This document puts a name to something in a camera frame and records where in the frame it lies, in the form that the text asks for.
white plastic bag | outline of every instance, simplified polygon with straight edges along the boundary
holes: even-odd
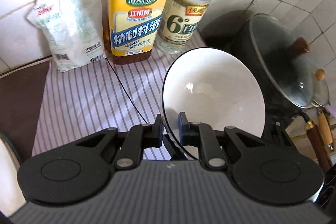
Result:
[[[43,30],[59,71],[105,58],[101,0],[37,0],[27,19]]]

yellow label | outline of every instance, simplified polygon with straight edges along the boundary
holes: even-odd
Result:
[[[167,0],[159,35],[167,44],[183,46],[193,35],[209,3]]]
[[[152,49],[166,0],[108,0],[111,49],[128,56]]]

striped cloth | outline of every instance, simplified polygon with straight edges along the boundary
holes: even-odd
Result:
[[[187,49],[204,47],[198,32]],[[161,89],[167,69],[177,56],[166,55],[155,47],[149,60],[116,66],[127,94],[146,119],[154,123],[160,113]],[[129,131],[145,121],[135,110],[107,60],[97,61],[64,73],[50,63],[46,77],[33,155],[67,144],[108,127]],[[144,158],[169,160],[161,148],[148,148]]]

bowl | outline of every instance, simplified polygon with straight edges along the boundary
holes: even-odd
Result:
[[[179,113],[188,121],[203,122],[214,130],[235,126],[261,137],[265,105],[260,87],[248,68],[231,54],[209,47],[179,56],[163,81],[162,114],[167,132],[187,155],[198,149],[179,143]]]

blue banner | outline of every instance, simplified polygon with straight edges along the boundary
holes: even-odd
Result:
[[[111,29],[112,47],[122,46],[157,31],[160,25],[160,20],[161,15],[153,18],[151,21],[146,21],[121,32],[115,33]]]

